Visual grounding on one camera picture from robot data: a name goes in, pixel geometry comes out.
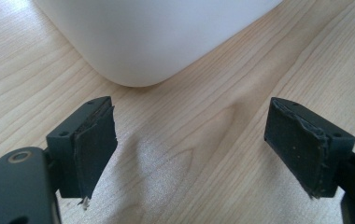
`white container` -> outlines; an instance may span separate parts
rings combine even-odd
[[[36,0],[101,75],[143,87],[171,77],[282,0]]]

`mounting hole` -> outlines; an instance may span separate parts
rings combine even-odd
[[[69,132],[61,132],[59,133],[59,136],[63,137],[63,136],[67,136],[69,134]]]
[[[14,220],[9,222],[9,224],[27,224],[27,223],[29,223],[28,217],[17,217]]]
[[[30,151],[21,151],[12,154],[10,157],[8,157],[8,161],[11,163],[18,163],[22,161],[26,161],[30,156],[32,155],[32,152]]]

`screw hole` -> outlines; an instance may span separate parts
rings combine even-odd
[[[8,158],[8,161],[11,163],[19,163],[22,161],[26,161],[30,156],[32,156],[32,152],[30,151],[20,151]]]
[[[59,136],[63,137],[63,136],[67,136],[69,134],[69,132],[61,132],[59,133]]]
[[[9,224],[27,224],[27,223],[29,223],[28,217],[17,217],[14,220],[9,222]]]

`black plastic part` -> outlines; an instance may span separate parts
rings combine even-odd
[[[310,197],[333,197],[340,161],[349,160],[355,137],[295,102],[272,98],[264,140]]]
[[[51,159],[50,150],[48,148],[44,150],[44,155],[49,169],[51,190],[52,192],[56,192],[59,189],[61,182],[64,180],[62,165],[58,161]]]
[[[41,148],[24,147],[0,158],[0,223],[60,223]]]
[[[110,97],[82,105],[48,136],[50,159],[62,167],[59,182],[64,198],[91,198],[117,147]]]
[[[349,160],[340,161],[334,181],[355,201],[355,153],[351,153]]]
[[[341,214],[344,224],[355,224],[355,200],[345,194],[341,201]]]

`wood grain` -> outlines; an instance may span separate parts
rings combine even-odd
[[[86,212],[64,223],[341,223],[263,141],[271,96],[355,135],[355,0],[285,0],[165,82],[98,75],[29,0],[0,1],[0,157],[46,147],[82,103],[110,95],[119,147]]]

